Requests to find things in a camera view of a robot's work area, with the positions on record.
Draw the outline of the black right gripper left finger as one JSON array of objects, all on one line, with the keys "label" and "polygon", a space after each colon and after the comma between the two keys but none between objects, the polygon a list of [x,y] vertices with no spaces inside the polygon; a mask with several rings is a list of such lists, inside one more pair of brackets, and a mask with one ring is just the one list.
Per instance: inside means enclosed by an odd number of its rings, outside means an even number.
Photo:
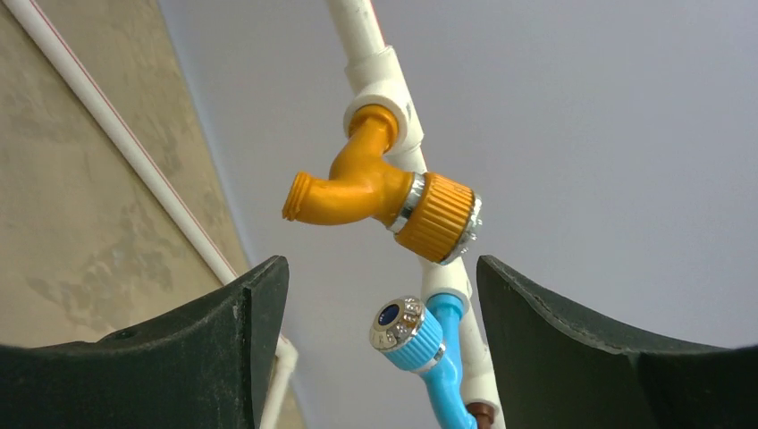
[{"label": "black right gripper left finger", "polygon": [[100,341],[3,346],[2,427],[260,427],[289,274],[273,256]]}]

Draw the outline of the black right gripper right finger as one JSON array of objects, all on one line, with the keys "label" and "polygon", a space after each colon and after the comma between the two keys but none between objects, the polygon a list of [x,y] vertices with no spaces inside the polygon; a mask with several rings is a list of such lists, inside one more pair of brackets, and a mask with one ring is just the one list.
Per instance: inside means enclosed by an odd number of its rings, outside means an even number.
[{"label": "black right gripper right finger", "polygon": [[757,348],[624,324],[492,256],[476,283],[509,428],[754,428]]}]

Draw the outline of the orange water faucet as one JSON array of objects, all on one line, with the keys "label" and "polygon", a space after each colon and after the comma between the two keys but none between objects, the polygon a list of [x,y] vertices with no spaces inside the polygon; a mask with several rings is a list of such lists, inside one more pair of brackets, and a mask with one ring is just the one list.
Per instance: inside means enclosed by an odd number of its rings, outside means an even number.
[{"label": "orange water faucet", "polygon": [[439,265],[467,252],[482,226],[481,198],[435,172],[404,171],[385,161],[399,135],[393,113],[366,105],[352,116],[346,146],[327,179],[299,172],[282,217],[314,225],[376,219],[404,248]]}]

